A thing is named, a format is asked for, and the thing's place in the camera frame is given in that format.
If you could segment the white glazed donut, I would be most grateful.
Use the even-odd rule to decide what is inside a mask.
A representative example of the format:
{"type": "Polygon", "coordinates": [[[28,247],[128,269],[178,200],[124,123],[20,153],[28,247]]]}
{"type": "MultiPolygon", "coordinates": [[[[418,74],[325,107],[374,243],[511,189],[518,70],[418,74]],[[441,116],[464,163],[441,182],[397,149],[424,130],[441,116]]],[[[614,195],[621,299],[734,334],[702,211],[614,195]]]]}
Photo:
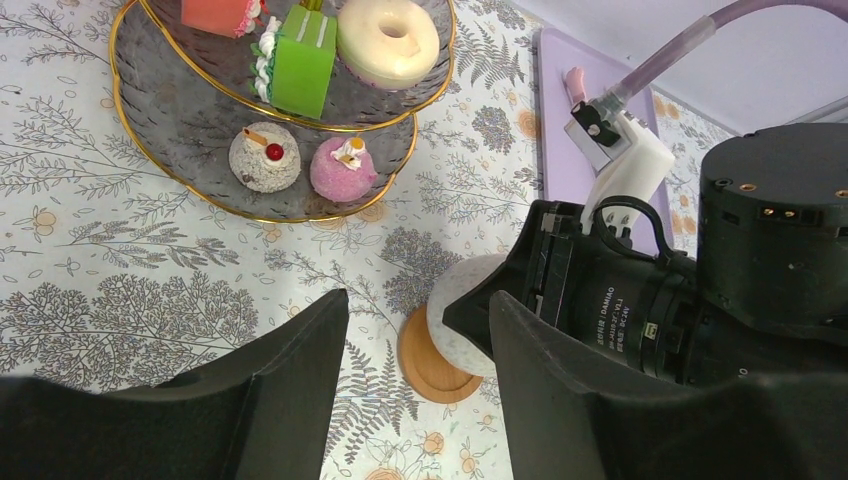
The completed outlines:
{"type": "Polygon", "coordinates": [[[434,68],[440,39],[432,17],[407,0],[347,1],[337,15],[337,53],[376,88],[411,88],[434,68]]]}

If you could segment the green striped cake piece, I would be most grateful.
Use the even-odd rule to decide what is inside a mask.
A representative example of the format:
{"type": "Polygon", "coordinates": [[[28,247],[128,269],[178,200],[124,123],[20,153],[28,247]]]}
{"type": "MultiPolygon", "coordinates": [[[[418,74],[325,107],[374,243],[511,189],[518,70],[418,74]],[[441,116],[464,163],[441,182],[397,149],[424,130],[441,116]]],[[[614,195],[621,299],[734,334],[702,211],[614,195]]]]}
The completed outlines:
{"type": "Polygon", "coordinates": [[[259,99],[290,114],[319,120],[336,60],[338,22],[319,10],[320,1],[271,16],[251,45],[251,89],[259,99]]]}

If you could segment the pink sugared cake ball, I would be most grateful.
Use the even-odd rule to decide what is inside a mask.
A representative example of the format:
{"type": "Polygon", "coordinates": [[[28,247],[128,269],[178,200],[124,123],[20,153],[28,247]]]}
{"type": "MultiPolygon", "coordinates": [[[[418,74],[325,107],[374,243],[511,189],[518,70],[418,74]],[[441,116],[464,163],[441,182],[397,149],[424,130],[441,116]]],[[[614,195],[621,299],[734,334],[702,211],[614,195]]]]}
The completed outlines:
{"type": "Polygon", "coordinates": [[[362,137],[333,137],[322,142],[310,163],[310,181],[317,194],[336,203],[363,197],[377,173],[362,137]]]}

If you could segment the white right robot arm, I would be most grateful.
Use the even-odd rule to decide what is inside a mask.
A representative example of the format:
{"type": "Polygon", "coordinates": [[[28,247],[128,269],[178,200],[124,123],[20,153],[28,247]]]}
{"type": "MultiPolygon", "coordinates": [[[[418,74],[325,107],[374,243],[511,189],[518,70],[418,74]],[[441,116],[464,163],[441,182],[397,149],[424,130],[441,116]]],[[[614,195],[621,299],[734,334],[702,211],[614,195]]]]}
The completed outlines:
{"type": "Polygon", "coordinates": [[[444,311],[493,352],[488,303],[504,291],[605,358],[677,384],[847,369],[847,128],[792,124],[728,139],[704,157],[695,257],[671,248],[648,203],[617,207],[651,226],[583,233],[580,204],[537,200],[506,260],[444,311]]]}

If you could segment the pink handled tongs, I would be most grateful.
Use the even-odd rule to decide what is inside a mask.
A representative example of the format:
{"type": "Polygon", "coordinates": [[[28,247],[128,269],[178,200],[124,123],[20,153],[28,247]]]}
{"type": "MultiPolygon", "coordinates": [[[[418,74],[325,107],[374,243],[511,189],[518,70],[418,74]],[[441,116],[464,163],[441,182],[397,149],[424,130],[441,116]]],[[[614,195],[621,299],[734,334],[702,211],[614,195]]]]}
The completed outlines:
{"type": "Polygon", "coordinates": [[[587,99],[584,80],[585,70],[582,67],[573,67],[563,75],[563,83],[573,106],[587,99]]]}

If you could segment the lilac plastic tray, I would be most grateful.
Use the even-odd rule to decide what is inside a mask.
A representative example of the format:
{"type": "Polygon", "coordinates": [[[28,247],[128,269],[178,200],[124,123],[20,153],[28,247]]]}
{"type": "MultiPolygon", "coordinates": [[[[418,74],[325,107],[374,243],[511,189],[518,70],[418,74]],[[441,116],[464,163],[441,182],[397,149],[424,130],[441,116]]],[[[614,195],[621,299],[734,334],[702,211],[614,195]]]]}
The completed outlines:
{"type": "MultiPolygon", "coordinates": [[[[585,72],[584,85],[587,96],[593,98],[630,73],[631,68],[553,27],[541,29],[535,40],[541,127],[541,195],[546,200],[584,204],[596,173],[589,160],[580,153],[564,130],[572,118],[572,102],[564,83],[564,75],[574,67],[581,67],[585,72]]],[[[649,87],[631,98],[627,107],[634,116],[645,121],[658,136],[653,92],[649,87]]],[[[658,211],[663,221],[665,238],[674,246],[664,181],[660,183],[649,203],[658,211]]],[[[644,253],[656,253],[653,230],[644,217],[636,222],[631,238],[635,249],[644,253]]]]}

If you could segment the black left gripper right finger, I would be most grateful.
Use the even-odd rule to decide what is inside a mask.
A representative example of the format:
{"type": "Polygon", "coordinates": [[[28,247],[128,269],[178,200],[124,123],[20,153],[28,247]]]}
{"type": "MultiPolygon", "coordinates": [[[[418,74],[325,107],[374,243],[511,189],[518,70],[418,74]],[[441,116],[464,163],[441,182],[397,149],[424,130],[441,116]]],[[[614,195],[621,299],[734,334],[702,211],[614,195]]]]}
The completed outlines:
{"type": "Polygon", "coordinates": [[[843,479],[847,378],[760,375],[706,389],[649,377],[506,292],[490,330],[517,479],[843,479]]]}

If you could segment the pink cake slice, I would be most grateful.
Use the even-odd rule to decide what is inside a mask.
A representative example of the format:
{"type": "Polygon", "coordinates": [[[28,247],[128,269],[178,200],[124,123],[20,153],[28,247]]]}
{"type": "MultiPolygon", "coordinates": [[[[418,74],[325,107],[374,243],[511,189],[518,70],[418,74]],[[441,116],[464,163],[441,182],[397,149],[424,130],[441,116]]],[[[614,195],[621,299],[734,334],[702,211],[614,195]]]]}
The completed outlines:
{"type": "Polygon", "coordinates": [[[182,0],[181,21],[204,32],[240,38],[252,33],[268,13],[263,0],[182,0]]]}

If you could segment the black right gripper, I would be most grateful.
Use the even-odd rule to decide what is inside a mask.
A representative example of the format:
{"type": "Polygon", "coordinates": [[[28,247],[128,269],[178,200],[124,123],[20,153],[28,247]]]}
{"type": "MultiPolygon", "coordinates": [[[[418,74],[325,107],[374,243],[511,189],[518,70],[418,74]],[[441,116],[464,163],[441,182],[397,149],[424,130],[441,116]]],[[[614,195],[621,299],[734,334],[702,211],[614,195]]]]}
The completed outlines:
{"type": "Polygon", "coordinates": [[[506,292],[543,321],[607,358],[666,381],[689,381],[702,308],[694,263],[671,249],[651,206],[659,251],[633,249],[626,227],[583,233],[578,204],[536,200],[510,254],[467,258],[447,279],[461,293],[443,324],[493,361],[490,301],[506,292]]]}

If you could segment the wooden coaster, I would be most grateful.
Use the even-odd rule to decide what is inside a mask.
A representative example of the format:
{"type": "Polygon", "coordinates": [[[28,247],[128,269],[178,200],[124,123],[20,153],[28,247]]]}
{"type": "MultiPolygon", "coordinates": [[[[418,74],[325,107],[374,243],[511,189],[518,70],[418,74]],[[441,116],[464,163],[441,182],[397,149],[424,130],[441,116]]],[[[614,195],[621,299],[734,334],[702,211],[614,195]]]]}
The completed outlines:
{"type": "Polygon", "coordinates": [[[424,399],[460,402],[475,393],[483,378],[450,364],[436,348],[427,324],[425,305],[405,321],[398,339],[398,362],[404,379],[424,399]]]}

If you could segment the white ceramic mug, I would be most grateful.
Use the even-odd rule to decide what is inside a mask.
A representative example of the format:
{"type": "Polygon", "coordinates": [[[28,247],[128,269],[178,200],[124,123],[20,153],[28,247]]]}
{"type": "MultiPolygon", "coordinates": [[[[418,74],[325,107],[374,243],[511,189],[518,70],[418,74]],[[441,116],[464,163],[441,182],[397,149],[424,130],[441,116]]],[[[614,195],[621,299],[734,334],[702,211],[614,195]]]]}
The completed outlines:
{"type": "Polygon", "coordinates": [[[506,260],[503,253],[466,258],[435,282],[426,305],[431,340],[448,363],[470,375],[493,377],[488,312],[470,294],[506,260]]]}

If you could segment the three-tier glass cake stand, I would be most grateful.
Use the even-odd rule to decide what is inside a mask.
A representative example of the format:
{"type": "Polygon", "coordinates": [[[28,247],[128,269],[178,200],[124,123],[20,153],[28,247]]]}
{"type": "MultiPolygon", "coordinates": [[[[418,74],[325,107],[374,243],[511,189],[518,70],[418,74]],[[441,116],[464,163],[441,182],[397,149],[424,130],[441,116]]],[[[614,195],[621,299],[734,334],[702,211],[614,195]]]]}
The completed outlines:
{"type": "Polygon", "coordinates": [[[456,15],[450,1],[426,1],[440,50],[417,85],[385,91],[336,63],[322,117],[312,120],[263,104],[251,91],[251,38],[229,39],[185,26],[177,1],[130,1],[110,39],[119,117],[131,139],[162,171],[191,192],[252,220],[295,223],[354,214],[378,202],[412,157],[416,115],[447,89],[454,66],[456,15]],[[268,121],[289,130],[304,162],[333,137],[362,137],[377,178],[360,199],[334,203],[307,173],[277,193],[260,194],[231,172],[228,151],[240,131],[268,121]]]}

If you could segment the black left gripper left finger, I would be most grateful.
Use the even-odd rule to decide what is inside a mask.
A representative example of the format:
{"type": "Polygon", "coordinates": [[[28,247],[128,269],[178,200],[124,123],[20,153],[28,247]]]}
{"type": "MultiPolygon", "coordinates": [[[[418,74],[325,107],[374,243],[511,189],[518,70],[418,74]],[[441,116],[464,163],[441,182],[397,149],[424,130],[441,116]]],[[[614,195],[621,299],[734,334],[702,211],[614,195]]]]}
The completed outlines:
{"type": "Polygon", "coordinates": [[[316,479],[349,322],[326,293],[264,336],[155,387],[1,381],[5,479],[316,479]]]}

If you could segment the grey speckled cake ball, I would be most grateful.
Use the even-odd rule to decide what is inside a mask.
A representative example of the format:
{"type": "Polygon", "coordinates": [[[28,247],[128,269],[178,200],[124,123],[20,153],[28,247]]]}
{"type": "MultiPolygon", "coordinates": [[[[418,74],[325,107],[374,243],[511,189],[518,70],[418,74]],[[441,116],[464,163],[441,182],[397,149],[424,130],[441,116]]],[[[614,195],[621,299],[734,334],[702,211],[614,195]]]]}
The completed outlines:
{"type": "Polygon", "coordinates": [[[229,166],[247,188],[275,193],[292,186],[301,173],[296,139],[283,126],[256,122],[243,127],[231,142],[229,166]]]}

